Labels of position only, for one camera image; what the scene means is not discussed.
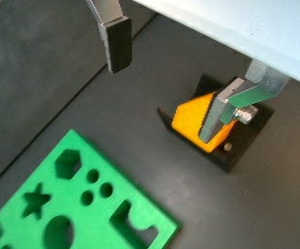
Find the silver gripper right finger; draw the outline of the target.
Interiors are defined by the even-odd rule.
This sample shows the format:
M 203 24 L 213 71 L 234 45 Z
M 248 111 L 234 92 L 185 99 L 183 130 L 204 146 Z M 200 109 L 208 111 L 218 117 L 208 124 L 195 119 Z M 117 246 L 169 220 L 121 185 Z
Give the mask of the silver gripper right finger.
M 252 59 L 244 78 L 232 78 L 215 92 L 199 128 L 199 139 L 208 142 L 234 120 L 247 125 L 258 112 L 254 104 L 274 98 L 288 80 L 287 75 Z

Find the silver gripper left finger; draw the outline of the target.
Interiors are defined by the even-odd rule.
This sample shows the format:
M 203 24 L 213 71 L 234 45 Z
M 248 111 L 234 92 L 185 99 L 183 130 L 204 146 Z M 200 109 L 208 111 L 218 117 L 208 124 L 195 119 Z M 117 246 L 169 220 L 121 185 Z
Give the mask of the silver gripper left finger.
M 112 74 L 131 63 L 131 19 L 124 16 L 119 0 L 85 0 L 95 17 Z

